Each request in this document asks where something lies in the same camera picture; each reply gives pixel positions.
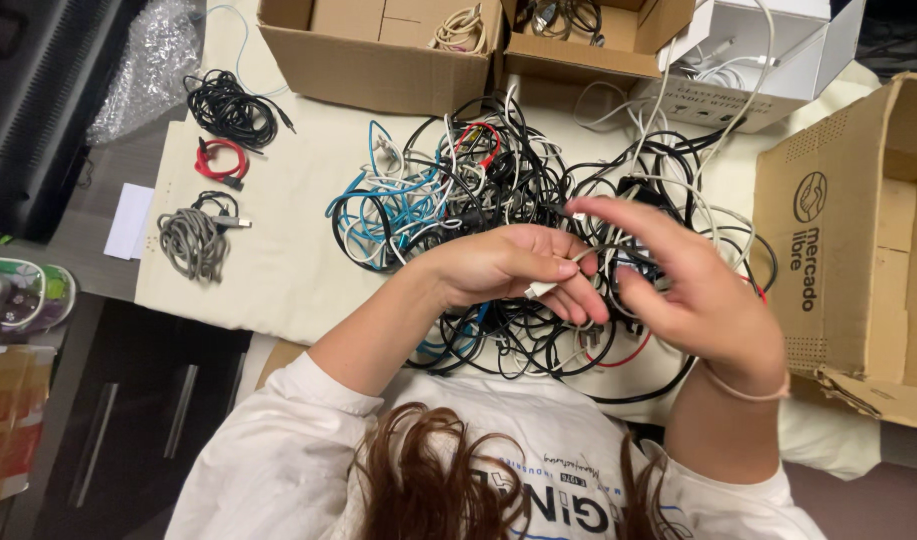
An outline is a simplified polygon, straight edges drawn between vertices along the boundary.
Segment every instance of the bubble wrap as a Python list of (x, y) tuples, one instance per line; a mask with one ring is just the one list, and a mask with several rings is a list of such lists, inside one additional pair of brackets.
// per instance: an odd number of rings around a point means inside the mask
[(151, 0), (128, 29), (116, 80), (88, 130), (91, 145), (114, 141), (185, 101), (182, 78), (200, 64), (189, 0)]

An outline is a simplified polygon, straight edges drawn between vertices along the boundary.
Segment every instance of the black furniture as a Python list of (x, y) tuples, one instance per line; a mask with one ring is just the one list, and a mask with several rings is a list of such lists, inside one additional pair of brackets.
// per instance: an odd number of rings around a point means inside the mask
[(119, 540), (172, 507), (231, 411), (251, 333), (80, 295), (4, 540)]
[(0, 233), (44, 241), (61, 219), (144, 0), (0, 0)]

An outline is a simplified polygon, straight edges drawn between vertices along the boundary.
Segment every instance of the red cable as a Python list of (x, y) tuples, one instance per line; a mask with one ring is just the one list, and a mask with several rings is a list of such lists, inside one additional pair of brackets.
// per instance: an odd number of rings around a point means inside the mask
[[(739, 277), (742, 278), (742, 279), (744, 279), (744, 280), (746, 280), (746, 281), (749, 282), (749, 283), (752, 283), (752, 280), (750, 280), (748, 277), (745, 277), (745, 276), (739, 276)], [(768, 299), (764, 297), (764, 290), (762, 290), (762, 288), (759, 287), (757, 283), (755, 283), (755, 289), (758, 289), (758, 291), (759, 291), (759, 297), (762, 299), (762, 302), (763, 302), (765, 305), (768, 305)]]
[[(639, 344), (639, 348), (636, 349), (632, 354), (629, 354), (627, 358), (625, 358), (625, 359), (623, 359), (623, 360), (621, 360), (621, 361), (615, 362), (615, 363), (611, 363), (611, 364), (602, 364), (602, 363), (599, 363), (598, 365), (601, 366), (601, 367), (619, 367), (621, 364), (625, 364), (625, 363), (628, 363), (628, 362), (632, 362), (632, 361), (635, 359), (635, 356), (637, 356), (638, 353), (640, 353), (640, 352), (642, 351), (642, 349), (644, 349), (644, 346), (645, 346), (645, 344), (648, 343), (648, 339), (649, 339), (649, 338), (651, 338), (651, 330), (649, 330), (648, 333), (644, 336), (644, 339), (642, 340), (642, 343)], [(594, 362), (594, 361), (595, 361), (595, 359), (592, 358), (592, 355), (591, 355), (591, 354), (588, 354), (588, 353), (586, 352), (586, 353), (585, 353), (585, 356), (588, 358), (588, 361), (589, 361), (589, 362), (592, 362), (592, 361)]]
[[(212, 171), (212, 169), (209, 168), (209, 159), (212, 157), (212, 152), (209, 151), (209, 146), (212, 145), (227, 146), (232, 150), (235, 150), (235, 153), (238, 154), (238, 165), (227, 171)], [(245, 151), (242, 150), (241, 147), (238, 146), (235, 142), (227, 139), (225, 140), (224, 138), (213, 139), (210, 141), (199, 138), (196, 157), (197, 161), (195, 162), (195, 170), (200, 174), (213, 180), (218, 180), (219, 182), (233, 187), (236, 190), (240, 189), (240, 181), (245, 177), (245, 173), (248, 172), (248, 157), (245, 155)]]
[(458, 143), (455, 144), (455, 154), (456, 155), (458, 154), (458, 148), (461, 146), (462, 141), (465, 141), (465, 136), (468, 134), (468, 131), (470, 131), (472, 128), (476, 126), (482, 126), (482, 127), (488, 128), (489, 131), (491, 131), (492, 134), (495, 136), (495, 150), (492, 151), (492, 154), (489, 155), (489, 157), (483, 159), (479, 163), (480, 166), (485, 167), (487, 169), (488, 166), (492, 164), (492, 160), (495, 158), (495, 156), (499, 154), (499, 148), (501, 148), (501, 138), (499, 137), (499, 132), (496, 131), (495, 128), (493, 128), (491, 124), (486, 124), (484, 122), (472, 122), (471, 124), (469, 124), (468, 127), (465, 128), (465, 132), (463, 132), (461, 134), (461, 137), (458, 138)]

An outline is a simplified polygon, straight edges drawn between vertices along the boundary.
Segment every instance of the white shirt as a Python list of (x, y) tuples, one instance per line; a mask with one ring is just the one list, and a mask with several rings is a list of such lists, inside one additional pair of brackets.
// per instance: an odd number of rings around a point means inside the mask
[[(501, 439), (479, 453), (504, 461), (529, 486), (528, 538), (616, 537), (625, 427), (586, 396), (551, 378), (523, 384), (402, 370), (383, 398), (372, 398), (305, 353), (245, 399), (202, 450), (166, 540), (356, 538), (361, 491), (357, 474), (349, 475), (356, 445), (376, 413), (413, 401), (453, 409), (471, 440), (499, 432), (518, 441), (524, 456)], [(662, 453), (644, 443), (650, 457)], [(633, 447), (633, 469), (647, 461)], [(507, 483), (498, 468), (482, 477), (493, 487)], [(669, 459), (661, 505), (686, 538), (824, 538), (792, 502), (781, 468), (760, 484), (727, 485)]]

